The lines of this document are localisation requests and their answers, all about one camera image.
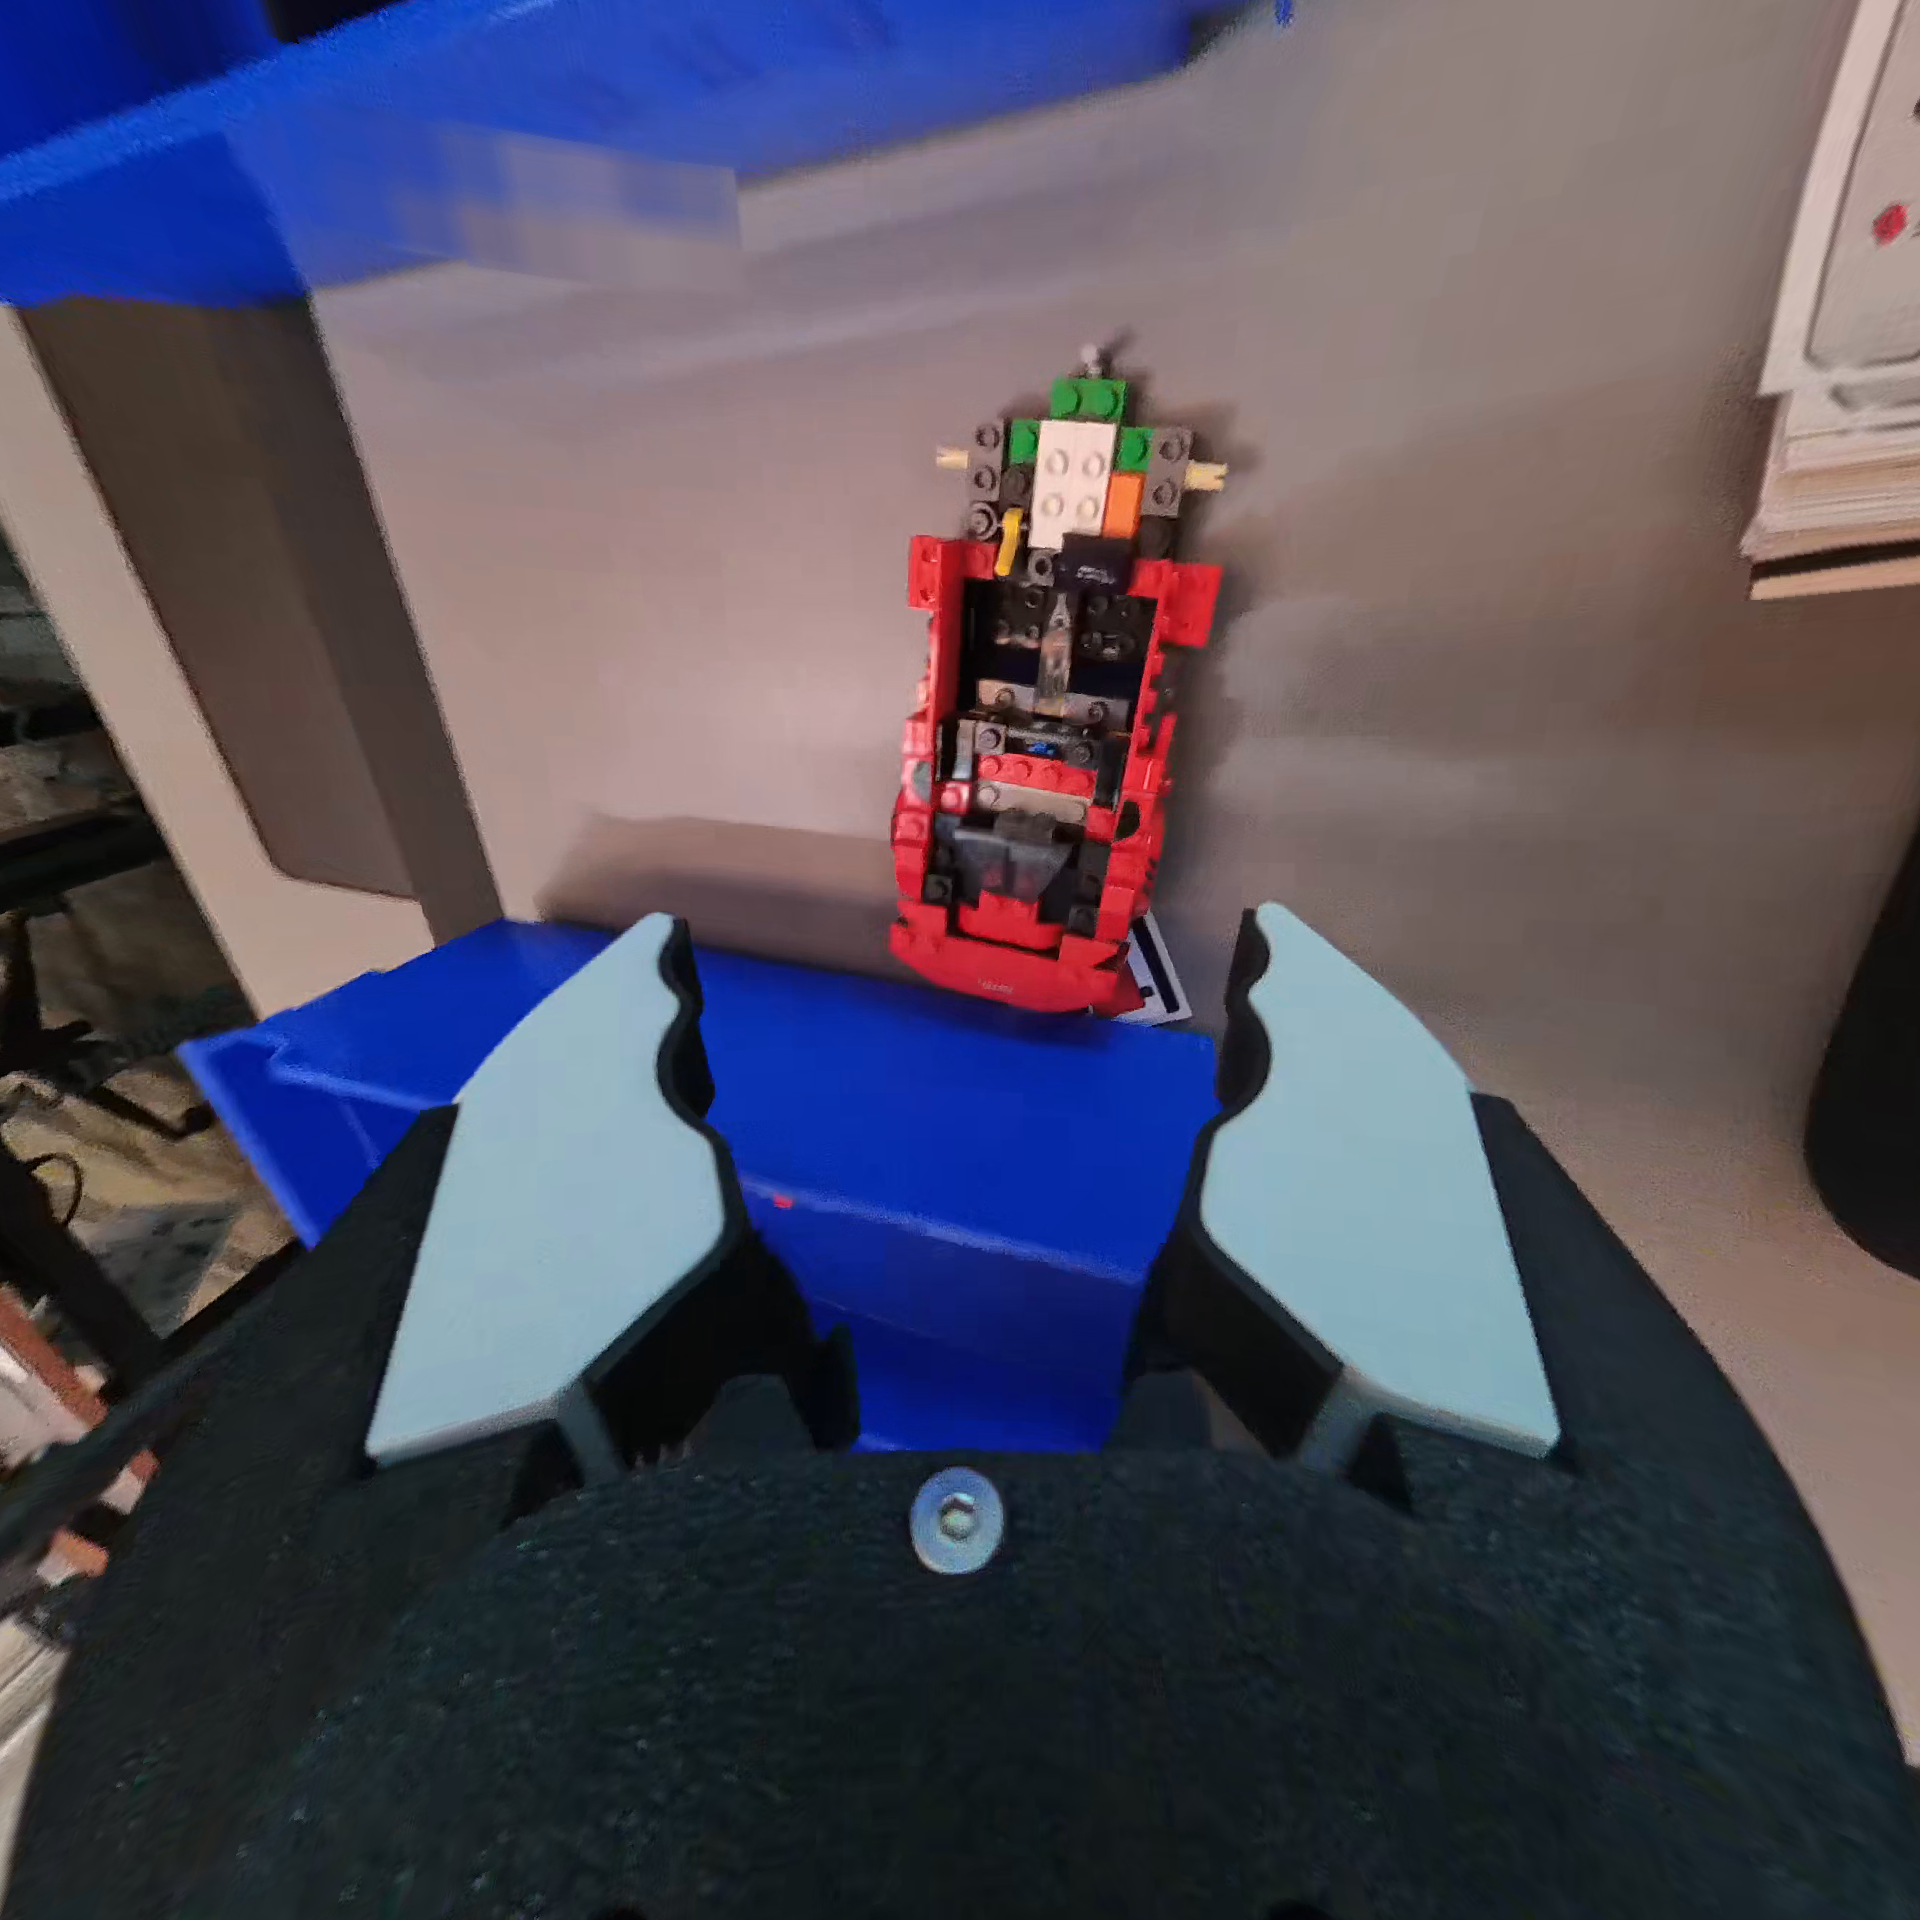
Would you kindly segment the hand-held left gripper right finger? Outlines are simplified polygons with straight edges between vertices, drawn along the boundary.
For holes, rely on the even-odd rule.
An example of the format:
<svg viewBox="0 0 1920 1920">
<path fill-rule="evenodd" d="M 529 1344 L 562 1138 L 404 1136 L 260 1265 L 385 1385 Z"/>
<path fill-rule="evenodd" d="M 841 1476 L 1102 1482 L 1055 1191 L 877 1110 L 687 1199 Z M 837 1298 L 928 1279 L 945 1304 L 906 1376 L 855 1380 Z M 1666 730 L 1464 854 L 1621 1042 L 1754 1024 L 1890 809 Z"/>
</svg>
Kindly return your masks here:
<svg viewBox="0 0 1920 1920">
<path fill-rule="evenodd" d="M 1525 1460 L 1564 1442 L 1477 1094 L 1280 903 L 1240 915 L 1216 1116 L 1125 1353 L 1125 1447 L 1351 1479 L 1385 1423 Z"/>
</svg>

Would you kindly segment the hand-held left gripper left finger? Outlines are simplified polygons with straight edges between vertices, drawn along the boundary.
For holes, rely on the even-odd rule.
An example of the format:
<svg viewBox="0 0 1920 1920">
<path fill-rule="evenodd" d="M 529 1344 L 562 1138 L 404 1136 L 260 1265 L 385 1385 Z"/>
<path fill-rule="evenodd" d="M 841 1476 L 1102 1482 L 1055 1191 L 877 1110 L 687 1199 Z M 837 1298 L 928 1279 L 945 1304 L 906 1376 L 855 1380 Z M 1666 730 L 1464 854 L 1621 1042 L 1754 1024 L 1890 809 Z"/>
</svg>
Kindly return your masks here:
<svg viewBox="0 0 1920 1920">
<path fill-rule="evenodd" d="M 857 1440 L 818 1332 L 712 1129 L 687 927 L 653 915 L 521 1020 L 452 1103 L 367 1460 L 553 1430 L 585 1482 L 681 1450 L 767 1378 L 804 1447 Z"/>
</svg>

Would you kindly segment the red toy brick car chassis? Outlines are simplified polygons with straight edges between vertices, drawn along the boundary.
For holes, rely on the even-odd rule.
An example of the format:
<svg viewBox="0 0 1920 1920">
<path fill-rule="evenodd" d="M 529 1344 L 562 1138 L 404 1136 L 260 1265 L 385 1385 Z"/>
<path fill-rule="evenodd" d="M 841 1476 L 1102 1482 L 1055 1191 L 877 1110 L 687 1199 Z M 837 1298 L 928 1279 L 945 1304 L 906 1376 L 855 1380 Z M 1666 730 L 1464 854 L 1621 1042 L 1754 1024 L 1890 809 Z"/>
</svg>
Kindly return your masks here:
<svg viewBox="0 0 1920 1920">
<path fill-rule="evenodd" d="M 988 417 L 936 465 L 964 476 L 967 516 L 906 548 L 925 660 L 892 815 L 892 953 L 1032 1015 L 1134 1018 L 1182 680 L 1222 580 L 1184 560 L 1182 512 L 1226 466 L 1184 424 L 1136 417 L 1105 343 L 1037 415 Z"/>
</svg>

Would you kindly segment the blue plastic bin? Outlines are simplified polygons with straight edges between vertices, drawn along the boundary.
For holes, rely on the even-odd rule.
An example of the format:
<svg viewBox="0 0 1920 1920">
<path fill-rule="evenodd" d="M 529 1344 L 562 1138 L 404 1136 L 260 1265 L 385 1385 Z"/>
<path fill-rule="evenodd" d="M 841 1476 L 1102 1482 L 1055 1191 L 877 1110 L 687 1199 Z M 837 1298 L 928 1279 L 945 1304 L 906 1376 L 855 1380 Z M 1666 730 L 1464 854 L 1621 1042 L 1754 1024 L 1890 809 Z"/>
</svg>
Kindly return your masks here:
<svg viewBox="0 0 1920 1920">
<path fill-rule="evenodd" d="M 495 922 L 177 1060 L 314 1244 L 413 1119 L 609 945 Z M 1095 1452 L 1216 1113 L 1210 1038 L 694 953 L 710 1126 L 816 1326 L 853 1335 L 862 1447 Z"/>
<path fill-rule="evenodd" d="M 5 304 L 726 274 L 738 192 L 1158 80 L 1246 6 L 5 6 Z"/>
</svg>

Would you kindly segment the white printed card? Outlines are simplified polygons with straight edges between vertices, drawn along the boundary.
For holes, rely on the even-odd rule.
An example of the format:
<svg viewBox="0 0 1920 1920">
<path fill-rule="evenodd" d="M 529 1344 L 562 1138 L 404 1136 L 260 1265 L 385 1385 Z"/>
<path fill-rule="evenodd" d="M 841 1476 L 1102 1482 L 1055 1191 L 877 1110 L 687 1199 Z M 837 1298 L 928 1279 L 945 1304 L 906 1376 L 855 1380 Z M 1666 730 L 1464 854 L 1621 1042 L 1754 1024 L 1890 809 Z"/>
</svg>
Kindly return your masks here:
<svg viewBox="0 0 1920 1920">
<path fill-rule="evenodd" d="M 1125 961 L 1138 993 L 1138 1006 L 1113 1020 L 1141 1027 L 1184 1024 L 1190 1020 L 1190 999 L 1173 968 L 1161 927 L 1149 910 L 1132 924 Z"/>
</svg>

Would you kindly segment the black rounded object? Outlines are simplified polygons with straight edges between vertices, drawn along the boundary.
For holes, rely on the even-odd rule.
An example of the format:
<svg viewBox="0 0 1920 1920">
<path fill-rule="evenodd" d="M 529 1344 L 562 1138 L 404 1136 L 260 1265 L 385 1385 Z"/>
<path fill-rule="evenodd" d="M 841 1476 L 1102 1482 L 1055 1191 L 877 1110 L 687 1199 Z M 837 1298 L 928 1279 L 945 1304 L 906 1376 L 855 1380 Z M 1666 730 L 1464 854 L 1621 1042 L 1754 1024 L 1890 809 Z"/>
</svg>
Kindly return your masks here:
<svg viewBox="0 0 1920 1920">
<path fill-rule="evenodd" d="M 1806 1167 L 1839 1232 L 1918 1275 L 1918 844 L 1862 945 L 1814 1074 Z"/>
</svg>

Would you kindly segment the open instruction booklet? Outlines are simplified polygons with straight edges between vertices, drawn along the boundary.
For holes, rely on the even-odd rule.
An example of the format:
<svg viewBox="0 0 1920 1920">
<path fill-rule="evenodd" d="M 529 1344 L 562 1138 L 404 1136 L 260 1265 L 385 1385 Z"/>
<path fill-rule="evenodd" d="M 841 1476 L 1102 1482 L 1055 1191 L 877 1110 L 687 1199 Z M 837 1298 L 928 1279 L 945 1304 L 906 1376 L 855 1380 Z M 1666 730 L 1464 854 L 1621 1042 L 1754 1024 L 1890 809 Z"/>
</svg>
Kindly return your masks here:
<svg viewBox="0 0 1920 1920">
<path fill-rule="evenodd" d="M 1860 2 L 1774 310 L 1754 604 L 1918 580 L 1918 6 Z"/>
</svg>

